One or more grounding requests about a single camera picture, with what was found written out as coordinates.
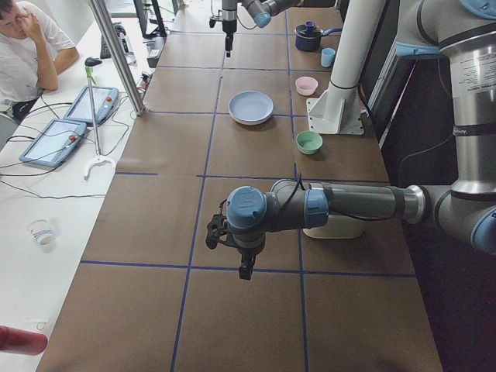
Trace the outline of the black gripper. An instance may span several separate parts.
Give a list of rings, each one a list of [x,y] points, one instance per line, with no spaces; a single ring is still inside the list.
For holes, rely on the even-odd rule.
[[[210,16],[209,26],[213,28],[217,22],[221,22],[222,30],[226,34],[226,57],[230,58],[233,51],[234,33],[237,31],[237,11],[235,9],[220,9],[216,14]]]
[[[241,254],[239,278],[250,281],[253,274],[253,264],[265,245],[265,232],[258,230],[236,230],[222,213],[212,216],[207,225],[206,246],[213,250],[219,243],[237,249]]]

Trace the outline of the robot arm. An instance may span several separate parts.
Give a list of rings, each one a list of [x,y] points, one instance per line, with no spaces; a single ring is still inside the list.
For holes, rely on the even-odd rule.
[[[264,28],[291,7],[317,7],[317,1],[222,1],[210,27],[222,23],[226,56],[233,50],[238,4],[255,26]],[[360,80],[388,1],[348,1],[329,85],[307,100],[309,134],[358,134]],[[457,179],[451,185],[362,186],[275,181],[263,193],[242,186],[221,201],[207,225],[206,246],[234,248],[241,256],[239,277],[250,280],[266,233],[317,230],[328,239],[335,216],[362,221],[400,219],[429,223],[495,255],[495,1],[399,1],[394,38],[399,58],[449,60],[456,143]]]
[[[210,16],[209,26],[213,28],[217,22],[222,24],[222,31],[226,35],[226,57],[231,57],[233,51],[233,40],[238,25],[238,4],[241,4],[248,12],[255,27],[264,28],[279,13],[291,7],[302,7],[305,2],[297,0],[222,0],[221,9]]]

